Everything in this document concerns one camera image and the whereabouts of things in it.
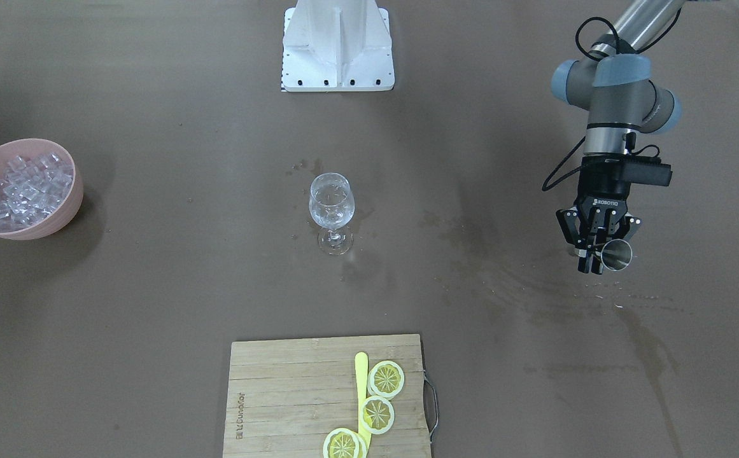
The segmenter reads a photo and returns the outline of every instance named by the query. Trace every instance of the lemon slice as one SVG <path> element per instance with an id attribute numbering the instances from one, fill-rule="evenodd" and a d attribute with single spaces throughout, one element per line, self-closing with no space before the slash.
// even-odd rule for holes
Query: lemon slice
<path id="1" fill-rule="evenodd" d="M 369 396 L 361 406 L 361 424 L 372 434 L 384 434 L 395 423 L 395 409 L 382 396 Z"/>
<path id="2" fill-rule="evenodd" d="M 358 435 L 346 428 L 333 429 L 323 441 L 323 458 L 360 458 Z"/>
<path id="3" fill-rule="evenodd" d="M 381 361 L 369 371 L 367 388 L 377 396 L 392 399 L 404 388 L 404 369 L 393 361 Z"/>
<path id="4" fill-rule="evenodd" d="M 369 447 L 367 447 L 367 441 L 363 440 L 360 434 L 356 434 L 358 437 L 358 442 L 361 444 L 361 452 L 360 455 L 358 455 L 358 458 L 367 458 L 367 453 L 369 453 Z"/>

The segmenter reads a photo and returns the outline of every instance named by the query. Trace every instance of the white metal stand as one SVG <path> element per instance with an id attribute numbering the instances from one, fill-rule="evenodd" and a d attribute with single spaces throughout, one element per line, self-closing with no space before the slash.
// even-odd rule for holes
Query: white metal stand
<path id="1" fill-rule="evenodd" d="M 281 88 L 290 92 L 395 86 L 389 12 L 375 0 L 299 0 L 285 12 Z"/>

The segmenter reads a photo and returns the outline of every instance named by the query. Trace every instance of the black cable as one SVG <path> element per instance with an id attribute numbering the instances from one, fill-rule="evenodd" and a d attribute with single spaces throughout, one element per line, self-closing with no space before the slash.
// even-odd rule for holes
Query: black cable
<path id="1" fill-rule="evenodd" d="M 590 58 L 591 60 L 599 61 L 600 59 L 596 59 L 595 57 L 591 56 L 590 53 L 586 52 L 584 50 L 584 47 L 581 46 L 581 40 L 579 40 L 579 35 L 581 35 L 581 31 L 584 30 L 584 26 L 587 24 L 590 24 L 594 20 L 597 20 L 599 22 L 603 22 L 604 24 L 607 24 L 608 27 L 610 27 L 610 32 L 613 32 L 613 37 L 616 38 L 616 54 L 621 54 L 619 50 L 619 33 L 616 30 L 616 27 L 611 23 L 610 21 L 606 20 L 603 17 L 591 17 L 588 20 L 585 20 L 581 25 L 579 26 L 579 29 L 575 32 L 575 45 L 578 47 L 578 49 L 581 51 L 582 54 L 584 54 L 585 57 Z"/>
<path id="2" fill-rule="evenodd" d="M 657 149 L 658 153 L 656 153 L 652 157 L 658 157 L 661 154 L 661 148 L 658 147 L 658 145 L 646 145 L 645 147 L 640 148 L 638 151 L 635 151 L 634 153 L 631 153 L 631 155 L 632 156 L 638 156 L 639 154 L 643 153 L 646 148 L 655 148 L 655 149 Z"/>
<path id="3" fill-rule="evenodd" d="M 658 35 L 657 38 L 655 38 L 655 41 L 652 41 L 652 43 L 649 43 L 648 45 L 642 47 L 638 50 L 638 54 L 644 52 L 645 50 L 650 49 L 652 46 L 655 46 L 655 43 L 658 41 L 661 41 L 661 38 L 666 37 L 666 34 L 669 33 L 670 30 L 672 30 L 672 27 L 675 27 L 675 24 L 677 24 L 677 20 L 680 17 L 680 10 L 683 8 L 678 8 L 678 11 L 675 13 L 675 18 L 672 20 L 672 22 L 669 24 L 669 27 L 666 27 L 666 30 L 663 31 L 663 34 Z"/>
<path id="4" fill-rule="evenodd" d="M 562 159 L 561 162 L 559 162 L 559 165 L 557 165 L 556 168 L 553 169 L 553 171 L 550 172 L 549 175 L 547 175 L 547 178 L 544 179 L 544 183 L 542 184 L 542 191 L 550 191 L 551 189 L 555 188 L 555 186 L 557 184 L 563 182 L 564 180 L 568 179 L 568 177 L 573 176 L 576 172 L 578 172 L 579 170 L 581 170 L 582 168 L 584 168 L 583 165 L 580 165 L 579 167 L 576 167 L 575 169 L 572 169 L 570 172 L 567 172 L 566 174 L 562 175 L 562 177 L 560 179 L 555 180 L 550 186 L 547 185 L 547 182 L 549 182 L 550 179 L 553 178 L 553 175 L 555 175 L 556 172 L 559 171 L 559 169 L 561 168 L 561 166 L 564 165 L 565 162 L 567 162 L 567 160 L 570 159 L 570 157 L 573 156 L 573 154 L 575 154 L 576 150 L 579 149 L 579 147 L 582 145 L 582 143 L 584 143 L 584 139 L 585 138 L 586 137 L 582 137 L 581 140 L 579 140 L 579 142 L 576 143 L 575 147 L 573 147 L 573 149 L 571 149 L 570 152 L 567 153 L 567 156 L 565 156 L 565 158 Z"/>

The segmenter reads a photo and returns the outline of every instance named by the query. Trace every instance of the wine glass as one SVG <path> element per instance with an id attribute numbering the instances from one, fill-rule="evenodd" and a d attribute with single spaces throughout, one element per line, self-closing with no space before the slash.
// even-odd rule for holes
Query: wine glass
<path id="1" fill-rule="evenodd" d="M 321 226 L 319 247 L 333 255 L 352 246 L 352 231 L 346 223 L 355 214 L 355 198 L 349 182 L 341 174 L 320 174 L 310 185 L 310 215 Z"/>

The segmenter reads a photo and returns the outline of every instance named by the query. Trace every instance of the brown table surface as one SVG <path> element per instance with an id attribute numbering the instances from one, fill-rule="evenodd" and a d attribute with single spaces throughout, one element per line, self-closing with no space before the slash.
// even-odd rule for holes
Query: brown table surface
<path id="1" fill-rule="evenodd" d="M 639 141 L 675 175 L 632 190 L 629 269 L 576 272 L 575 179 L 540 191 L 587 119 L 550 76 L 628 4 L 384 0 L 395 89 L 291 95 L 292 1 L 0 2 L 0 144 L 86 183 L 0 240 L 0 456 L 218 458 L 231 342 L 383 333 L 422 336 L 436 458 L 739 456 L 739 0 L 646 53 L 684 116 Z M 320 171 L 355 191 L 340 258 Z"/>

